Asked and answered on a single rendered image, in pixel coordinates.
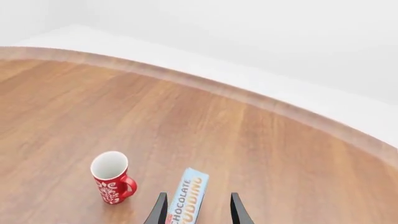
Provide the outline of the red patterned mug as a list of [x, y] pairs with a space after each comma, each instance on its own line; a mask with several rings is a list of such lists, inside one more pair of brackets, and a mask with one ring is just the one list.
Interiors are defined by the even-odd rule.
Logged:
[[136, 181], [127, 174], [128, 158], [118, 151], [107, 151], [94, 158], [90, 171], [105, 203], [116, 205], [137, 191]]

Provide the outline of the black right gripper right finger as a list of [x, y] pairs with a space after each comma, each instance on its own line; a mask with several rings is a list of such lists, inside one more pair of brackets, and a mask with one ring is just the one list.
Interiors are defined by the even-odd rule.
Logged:
[[231, 193], [230, 212], [232, 224], [254, 224], [236, 192]]

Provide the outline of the blue chocolate pudding box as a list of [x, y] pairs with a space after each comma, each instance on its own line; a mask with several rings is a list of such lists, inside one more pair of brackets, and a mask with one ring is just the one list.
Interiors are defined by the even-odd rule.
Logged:
[[208, 181], [208, 174], [185, 169], [168, 207], [165, 224], [196, 224]]

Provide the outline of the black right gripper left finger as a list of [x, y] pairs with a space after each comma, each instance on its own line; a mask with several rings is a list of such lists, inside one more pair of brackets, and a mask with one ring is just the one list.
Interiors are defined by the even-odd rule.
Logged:
[[165, 224], [167, 217], [167, 193], [161, 192], [144, 224]]

